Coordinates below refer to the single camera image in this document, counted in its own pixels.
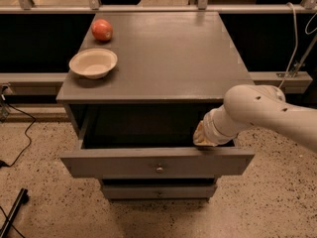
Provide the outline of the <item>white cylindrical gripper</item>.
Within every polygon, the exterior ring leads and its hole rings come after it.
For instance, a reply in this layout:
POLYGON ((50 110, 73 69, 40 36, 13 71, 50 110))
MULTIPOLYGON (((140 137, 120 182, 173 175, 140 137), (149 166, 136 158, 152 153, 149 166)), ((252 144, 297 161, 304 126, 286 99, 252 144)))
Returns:
POLYGON ((212 109, 200 121, 193 134, 195 146, 224 145, 237 137, 242 124, 233 120, 225 109, 212 109))

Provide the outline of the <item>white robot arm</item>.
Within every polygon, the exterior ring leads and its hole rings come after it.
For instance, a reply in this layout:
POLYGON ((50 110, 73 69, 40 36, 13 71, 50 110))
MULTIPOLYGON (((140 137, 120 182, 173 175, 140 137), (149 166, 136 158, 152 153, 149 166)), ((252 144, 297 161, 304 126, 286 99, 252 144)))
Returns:
POLYGON ((275 131, 317 152, 317 110, 289 104, 283 92, 272 85, 237 85, 230 88, 223 105, 204 115, 193 143, 224 145, 252 127, 275 131))

